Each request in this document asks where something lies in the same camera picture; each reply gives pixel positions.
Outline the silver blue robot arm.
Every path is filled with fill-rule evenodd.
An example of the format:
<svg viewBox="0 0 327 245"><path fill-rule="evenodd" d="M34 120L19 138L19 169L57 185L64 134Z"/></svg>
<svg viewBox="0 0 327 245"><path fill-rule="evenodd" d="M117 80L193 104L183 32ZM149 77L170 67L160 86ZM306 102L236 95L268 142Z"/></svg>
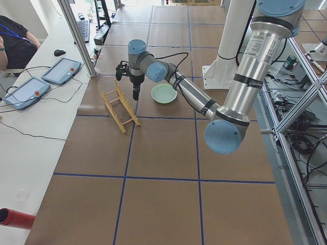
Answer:
<svg viewBox="0 0 327 245"><path fill-rule="evenodd" d="M214 152L230 154L245 137L254 99L263 85L283 39L297 35L304 1L231 1L216 60L203 72L205 89L226 88L223 105L194 85L176 65L160 61L144 41L128 44L127 74L138 99L145 78L167 81L209 120L205 143Z"/></svg>

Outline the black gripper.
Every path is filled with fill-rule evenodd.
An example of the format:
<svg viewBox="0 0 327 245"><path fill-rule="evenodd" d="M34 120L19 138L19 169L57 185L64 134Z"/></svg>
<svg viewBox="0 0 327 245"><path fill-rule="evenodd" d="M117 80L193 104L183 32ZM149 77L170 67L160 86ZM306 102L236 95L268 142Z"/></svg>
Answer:
<svg viewBox="0 0 327 245"><path fill-rule="evenodd" d="M143 75L141 76L134 76L131 75L129 77L130 82L133 83L133 99L138 101L139 98L139 92L140 92L140 87L139 86L135 86L135 85L140 85L143 82Z"/></svg>

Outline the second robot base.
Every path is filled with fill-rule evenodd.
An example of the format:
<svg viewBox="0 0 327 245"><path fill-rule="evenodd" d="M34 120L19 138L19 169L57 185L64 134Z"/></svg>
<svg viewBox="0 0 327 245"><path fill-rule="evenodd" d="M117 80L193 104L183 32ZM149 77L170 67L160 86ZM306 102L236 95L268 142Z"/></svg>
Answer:
<svg viewBox="0 0 327 245"><path fill-rule="evenodd" d="M314 61L326 61L326 36L320 43L303 43L302 47Z"/></svg>

